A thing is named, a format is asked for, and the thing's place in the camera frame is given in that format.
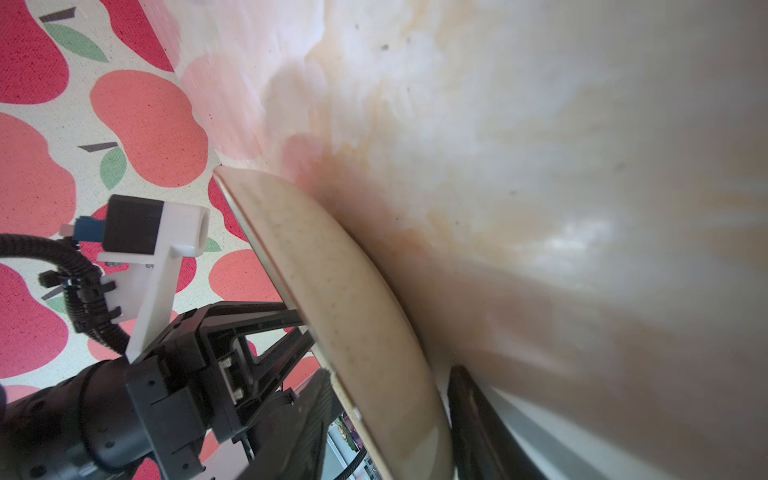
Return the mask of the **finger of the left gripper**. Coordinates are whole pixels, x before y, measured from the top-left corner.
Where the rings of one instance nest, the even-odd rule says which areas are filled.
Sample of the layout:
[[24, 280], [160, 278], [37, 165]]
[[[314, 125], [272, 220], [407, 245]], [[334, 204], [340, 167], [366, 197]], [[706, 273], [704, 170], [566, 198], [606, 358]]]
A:
[[[298, 312], [280, 302], [218, 302], [191, 316], [191, 386], [203, 408], [281, 408], [296, 401], [289, 374], [314, 345]], [[283, 336], [260, 354], [247, 337]]]

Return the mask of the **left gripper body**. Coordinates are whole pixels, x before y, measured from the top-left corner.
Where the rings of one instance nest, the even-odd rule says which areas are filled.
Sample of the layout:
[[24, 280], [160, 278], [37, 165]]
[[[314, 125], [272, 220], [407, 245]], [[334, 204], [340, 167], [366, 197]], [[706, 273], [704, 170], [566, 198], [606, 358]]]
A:
[[252, 355], [243, 333], [175, 322], [140, 360], [102, 361], [21, 398], [1, 420], [4, 479], [129, 479], [151, 460], [164, 479], [221, 479], [202, 457], [247, 425]]

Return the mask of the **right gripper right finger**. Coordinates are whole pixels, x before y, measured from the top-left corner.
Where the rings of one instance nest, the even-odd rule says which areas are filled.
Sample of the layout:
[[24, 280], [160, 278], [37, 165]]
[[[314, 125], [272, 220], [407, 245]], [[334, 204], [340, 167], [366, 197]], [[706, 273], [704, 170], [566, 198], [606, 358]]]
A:
[[450, 369], [447, 396], [453, 460], [460, 479], [545, 478], [465, 367]]

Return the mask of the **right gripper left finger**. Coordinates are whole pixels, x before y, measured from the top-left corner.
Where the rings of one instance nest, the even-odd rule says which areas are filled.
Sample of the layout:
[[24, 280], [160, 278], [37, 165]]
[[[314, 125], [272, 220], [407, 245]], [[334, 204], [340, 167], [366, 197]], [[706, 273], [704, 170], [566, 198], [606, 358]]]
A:
[[319, 479], [336, 395], [330, 372], [317, 370], [291, 404], [272, 409], [249, 429], [253, 452], [240, 479]]

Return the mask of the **beige bamboo pattern plate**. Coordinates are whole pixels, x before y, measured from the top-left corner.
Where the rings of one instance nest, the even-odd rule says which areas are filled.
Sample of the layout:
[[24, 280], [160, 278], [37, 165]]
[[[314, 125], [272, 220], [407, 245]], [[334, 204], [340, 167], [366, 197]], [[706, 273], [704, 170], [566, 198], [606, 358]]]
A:
[[315, 199], [266, 172], [214, 177], [385, 479], [454, 476], [448, 416], [403, 309], [373, 262]]

